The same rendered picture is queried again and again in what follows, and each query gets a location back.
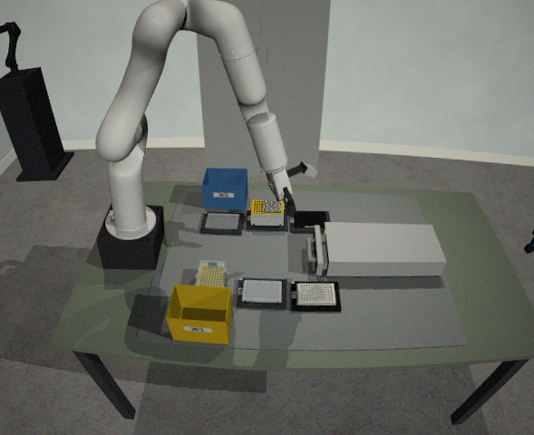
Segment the yellow open-top bin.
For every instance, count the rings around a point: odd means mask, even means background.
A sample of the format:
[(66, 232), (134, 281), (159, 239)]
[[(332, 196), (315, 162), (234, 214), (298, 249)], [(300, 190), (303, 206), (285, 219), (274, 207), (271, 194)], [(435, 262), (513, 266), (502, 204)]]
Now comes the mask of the yellow open-top bin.
[(166, 319), (173, 340), (229, 344), (232, 314), (230, 287), (174, 285)]

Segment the blue box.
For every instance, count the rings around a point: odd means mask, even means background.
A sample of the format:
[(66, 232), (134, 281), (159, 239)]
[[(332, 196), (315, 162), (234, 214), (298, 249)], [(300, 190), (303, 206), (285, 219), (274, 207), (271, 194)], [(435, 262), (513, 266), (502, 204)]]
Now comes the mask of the blue box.
[(246, 209), (248, 169), (207, 168), (202, 194), (204, 208)]

